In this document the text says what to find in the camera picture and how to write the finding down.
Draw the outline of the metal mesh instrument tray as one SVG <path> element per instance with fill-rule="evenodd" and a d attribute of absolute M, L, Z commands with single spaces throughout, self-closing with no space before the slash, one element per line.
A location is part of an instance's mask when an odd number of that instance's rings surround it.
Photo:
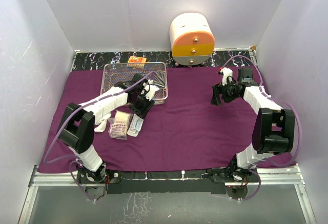
<path fill-rule="evenodd" d="M 156 105 L 164 104 L 168 97 L 168 81 L 166 65 L 162 62 L 147 62 L 143 68 L 128 67 L 128 63 L 107 64 L 104 67 L 100 93 L 104 94 L 117 82 L 128 81 L 135 74 L 147 75 L 149 72 L 163 71 L 166 77 L 166 87 L 161 88 L 155 93 L 153 100 Z"/>

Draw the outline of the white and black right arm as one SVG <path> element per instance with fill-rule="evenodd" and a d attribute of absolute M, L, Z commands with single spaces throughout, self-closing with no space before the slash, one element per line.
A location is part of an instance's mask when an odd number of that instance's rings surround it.
<path fill-rule="evenodd" d="M 239 68 L 233 78 L 230 68 L 218 72 L 222 81 L 212 87 L 211 104 L 220 106 L 237 98 L 246 101 L 257 115 L 249 146 L 235 154 L 229 165 L 211 169 L 213 180 L 229 179 L 242 182 L 252 175 L 252 169 L 275 155 L 291 152 L 294 145 L 295 114 L 272 101 L 264 91 L 262 82 L 256 82 L 253 69 Z"/>

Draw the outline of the purple cloth drape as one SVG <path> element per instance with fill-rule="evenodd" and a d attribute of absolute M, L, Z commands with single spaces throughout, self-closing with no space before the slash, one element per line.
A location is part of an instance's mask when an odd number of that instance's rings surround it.
<path fill-rule="evenodd" d="M 121 171 L 176 171 L 225 167 L 252 139 L 256 114 L 238 98 L 214 106 L 216 67 L 169 68 L 168 97 L 154 105 L 137 137 L 96 133 L 93 146 L 107 167 Z"/>

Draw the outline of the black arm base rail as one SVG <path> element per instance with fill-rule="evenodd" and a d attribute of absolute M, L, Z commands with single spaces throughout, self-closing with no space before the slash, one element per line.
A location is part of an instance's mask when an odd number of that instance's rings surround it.
<path fill-rule="evenodd" d="M 106 170 L 107 177 L 102 181 L 92 181 L 82 170 L 78 170 L 77 181 L 91 188 L 93 185 L 106 187 L 107 194 L 124 193 L 185 193 L 207 192 L 226 194 L 228 185 L 246 188 L 247 184 L 258 183 L 256 175 L 243 170 L 234 175 L 224 168 L 203 170 L 182 170 L 162 172 L 137 172 Z"/>

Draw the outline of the small white green packet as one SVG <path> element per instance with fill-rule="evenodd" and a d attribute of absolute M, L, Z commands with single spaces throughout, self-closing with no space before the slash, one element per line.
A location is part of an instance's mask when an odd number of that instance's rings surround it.
<path fill-rule="evenodd" d="M 137 137 L 139 132 L 141 131 L 141 127 L 140 125 L 136 125 L 136 124 L 133 124 L 133 125 L 130 125 L 128 131 L 127 131 L 127 134 L 129 136 L 133 136 L 133 137 Z"/>

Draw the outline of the white gauze pack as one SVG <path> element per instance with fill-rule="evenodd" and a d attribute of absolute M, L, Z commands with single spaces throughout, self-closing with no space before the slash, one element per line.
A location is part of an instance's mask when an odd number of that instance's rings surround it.
<path fill-rule="evenodd" d="M 116 111 L 113 118 L 109 118 L 109 137 L 114 139 L 127 140 L 127 132 L 133 115 L 123 111 Z"/>

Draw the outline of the small white blue packet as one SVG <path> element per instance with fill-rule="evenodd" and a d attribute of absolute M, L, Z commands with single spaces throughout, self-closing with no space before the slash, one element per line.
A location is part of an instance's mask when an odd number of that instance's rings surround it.
<path fill-rule="evenodd" d="M 137 116 L 136 114 L 133 115 L 130 128 L 133 132 L 140 132 L 142 125 L 143 125 L 143 119 Z"/>

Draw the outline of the white gauze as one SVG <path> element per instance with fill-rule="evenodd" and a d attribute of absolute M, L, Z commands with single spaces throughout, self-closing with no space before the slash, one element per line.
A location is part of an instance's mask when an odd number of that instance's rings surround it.
<path fill-rule="evenodd" d="M 102 133 L 107 126 L 107 122 L 111 122 L 112 118 L 104 116 L 99 121 L 96 122 L 96 127 L 94 128 L 94 132 L 96 133 Z"/>

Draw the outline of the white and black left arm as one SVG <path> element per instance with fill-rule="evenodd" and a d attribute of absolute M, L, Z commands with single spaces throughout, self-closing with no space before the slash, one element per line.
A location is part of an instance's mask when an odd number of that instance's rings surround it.
<path fill-rule="evenodd" d="M 66 106 L 55 139 L 63 142 L 75 155 L 81 174 L 92 182 L 106 177 L 106 163 L 96 152 L 95 125 L 117 108 L 129 105 L 133 114 L 144 119 L 155 104 L 153 97 L 159 88 L 150 75 L 135 74 L 129 81 L 120 81 L 102 95 L 80 105 Z"/>

